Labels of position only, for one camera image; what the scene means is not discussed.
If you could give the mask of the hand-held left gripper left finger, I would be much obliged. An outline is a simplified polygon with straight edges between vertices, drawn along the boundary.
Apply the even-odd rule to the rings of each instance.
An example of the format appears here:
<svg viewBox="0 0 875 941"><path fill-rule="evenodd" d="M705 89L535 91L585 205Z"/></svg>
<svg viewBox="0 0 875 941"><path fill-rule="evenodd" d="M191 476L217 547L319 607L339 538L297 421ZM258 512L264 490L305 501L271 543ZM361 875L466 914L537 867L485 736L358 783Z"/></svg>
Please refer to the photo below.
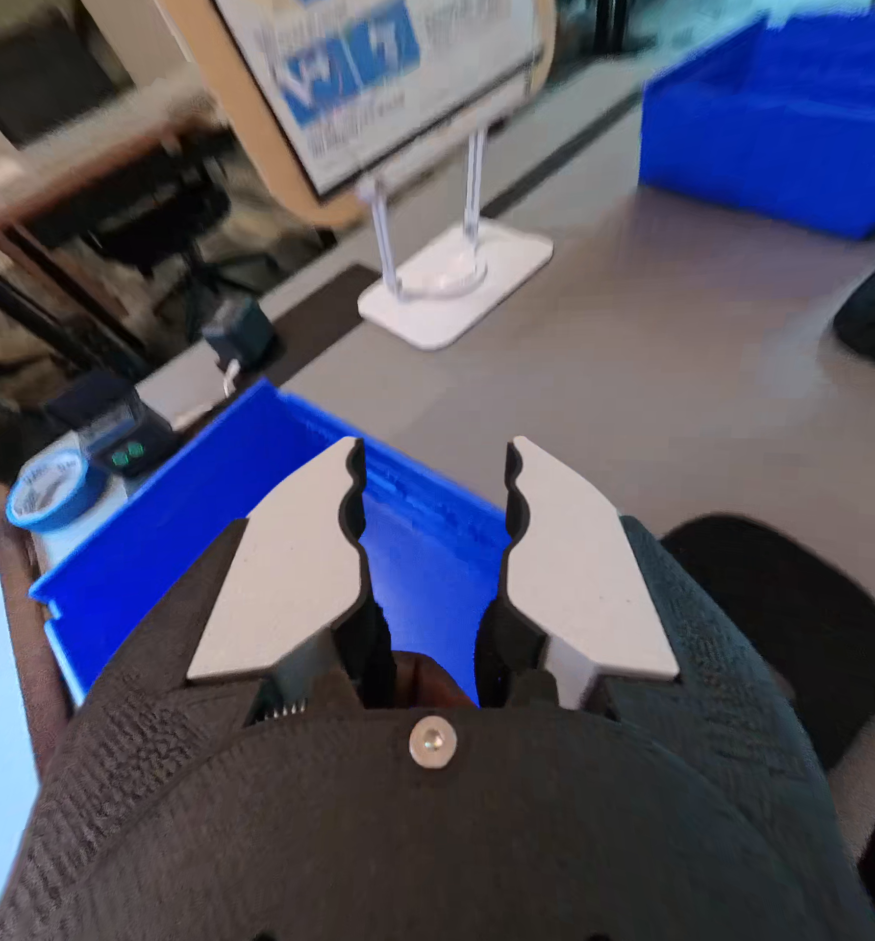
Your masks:
<svg viewBox="0 0 875 941"><path fill-rule="evenodd" d="M341 667L358 686L371 660L371 577L360 545L364 442L343 437L247 515L186 679L267 678L282 704Z"/></svg>

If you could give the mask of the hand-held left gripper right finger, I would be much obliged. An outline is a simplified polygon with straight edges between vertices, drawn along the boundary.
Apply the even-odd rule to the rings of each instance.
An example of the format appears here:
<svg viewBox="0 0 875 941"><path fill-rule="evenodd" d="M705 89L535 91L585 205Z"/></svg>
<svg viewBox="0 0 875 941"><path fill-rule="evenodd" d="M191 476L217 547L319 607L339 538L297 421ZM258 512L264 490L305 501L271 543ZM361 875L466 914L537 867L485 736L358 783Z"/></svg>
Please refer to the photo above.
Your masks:
<svg viewBox="0 0 875 941"><path fill-rule="evenodd" d="M594 484L524 436L507 444L495 645L506 679L548 675L580 710L606 678L672 683L680 665L621 515Z"/></svg>

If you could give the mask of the blue plastic bin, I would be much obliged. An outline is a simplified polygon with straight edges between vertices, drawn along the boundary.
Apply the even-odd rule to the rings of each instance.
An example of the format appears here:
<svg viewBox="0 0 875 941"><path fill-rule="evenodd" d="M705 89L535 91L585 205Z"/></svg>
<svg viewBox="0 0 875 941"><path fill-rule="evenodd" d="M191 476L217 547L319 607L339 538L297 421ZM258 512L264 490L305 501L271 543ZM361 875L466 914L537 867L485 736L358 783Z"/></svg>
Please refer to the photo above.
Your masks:
<svg viewBox="0 0 875 941"><path fill-rule="evenodd" d="M875 13L765 16L643 88L642 184L850 240L875 233Z"/></svg>
<svg viewBox="0 0 875 941"><path fill-rule="evenodd" d="M34 582L72 706L227 524L344 437L365 441L361 543L393 646L431 657L476 701L478 625L509 544L504 511L260 380Z"/></svg>

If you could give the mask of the person's left hand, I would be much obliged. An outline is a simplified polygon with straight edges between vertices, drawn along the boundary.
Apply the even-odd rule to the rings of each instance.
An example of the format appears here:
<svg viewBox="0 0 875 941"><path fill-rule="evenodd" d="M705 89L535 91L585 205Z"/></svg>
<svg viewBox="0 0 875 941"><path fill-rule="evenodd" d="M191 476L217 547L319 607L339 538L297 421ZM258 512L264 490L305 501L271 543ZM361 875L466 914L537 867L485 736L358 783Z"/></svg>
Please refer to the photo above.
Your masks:
<svg viewBox="0 0 875 941"><path fill-rule="evenodd" d="M420 653L393 652L396 709L446 712L475 710L477 704L434 659Z"/></svg>

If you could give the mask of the dark charger case with batteries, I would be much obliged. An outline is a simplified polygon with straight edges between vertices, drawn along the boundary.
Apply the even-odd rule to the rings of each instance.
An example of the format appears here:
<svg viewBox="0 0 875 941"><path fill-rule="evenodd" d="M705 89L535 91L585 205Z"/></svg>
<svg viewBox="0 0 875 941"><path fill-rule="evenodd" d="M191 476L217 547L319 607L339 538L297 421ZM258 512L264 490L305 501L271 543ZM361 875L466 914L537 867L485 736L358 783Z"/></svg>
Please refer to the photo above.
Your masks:
<svg viewBox="0 0 875 941"><path fill-rule="evenodd" d="M71 433L88 464L135 479L170 459L180 434L125 378L105 370L76 377L43 406L56 428Z"/></svg>

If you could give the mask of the blue tape roll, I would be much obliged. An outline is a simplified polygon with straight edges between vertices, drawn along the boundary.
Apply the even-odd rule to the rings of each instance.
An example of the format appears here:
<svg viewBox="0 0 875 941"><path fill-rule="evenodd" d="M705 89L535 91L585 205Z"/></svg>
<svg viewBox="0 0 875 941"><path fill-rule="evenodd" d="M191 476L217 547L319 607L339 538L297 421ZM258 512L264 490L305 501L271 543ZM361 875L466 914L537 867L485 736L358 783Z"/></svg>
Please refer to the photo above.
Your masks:
<svg viewBox="0 0 875 941"><path fill-rule="evenodd" d="M35 534L61 530L89 511L107 486L107 475L77 448L33 458L20 472L5 505L13 526Z"/></svg>

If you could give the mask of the grey teal case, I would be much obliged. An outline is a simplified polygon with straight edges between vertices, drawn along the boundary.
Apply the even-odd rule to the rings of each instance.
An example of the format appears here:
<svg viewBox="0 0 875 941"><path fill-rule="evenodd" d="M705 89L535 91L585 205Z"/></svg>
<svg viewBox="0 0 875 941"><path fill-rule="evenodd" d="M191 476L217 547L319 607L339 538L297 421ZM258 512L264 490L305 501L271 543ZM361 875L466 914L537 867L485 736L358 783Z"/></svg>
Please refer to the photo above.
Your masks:
<svg viewBox="0 0 875 941"><path fill-rule="evenodd" d="M259 365L275 345L271 320L253 297L231 297L201 329L201 337L214 351L220 368L235 362L242 371Z"/></svg>

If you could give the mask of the black light stand pole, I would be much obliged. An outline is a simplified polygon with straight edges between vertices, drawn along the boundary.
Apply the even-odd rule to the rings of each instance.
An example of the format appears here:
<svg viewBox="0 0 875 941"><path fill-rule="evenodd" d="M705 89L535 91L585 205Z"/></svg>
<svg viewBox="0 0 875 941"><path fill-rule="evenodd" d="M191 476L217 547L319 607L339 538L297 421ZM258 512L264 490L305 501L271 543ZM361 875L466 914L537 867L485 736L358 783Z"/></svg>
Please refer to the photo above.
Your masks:
<svg viewBox="0 0 875 941"><path fill-rule="evenodd" d="M0 313L80 371L136 382L159 363L95 277L19 225L0 229Z"/></svg>

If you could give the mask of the wood-edged instruction board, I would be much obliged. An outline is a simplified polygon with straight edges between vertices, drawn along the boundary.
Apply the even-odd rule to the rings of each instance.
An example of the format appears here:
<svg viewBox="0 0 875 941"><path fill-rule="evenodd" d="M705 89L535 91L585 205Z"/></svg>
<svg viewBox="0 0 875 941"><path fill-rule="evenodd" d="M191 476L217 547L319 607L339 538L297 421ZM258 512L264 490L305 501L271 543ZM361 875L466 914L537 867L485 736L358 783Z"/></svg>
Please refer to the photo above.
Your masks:
<svg viewBox="0 0 875 941"><path fill-rule="evenodd" d="M361 218L545 84L555 2L158 2L271 196L319 228Z"/></svg>

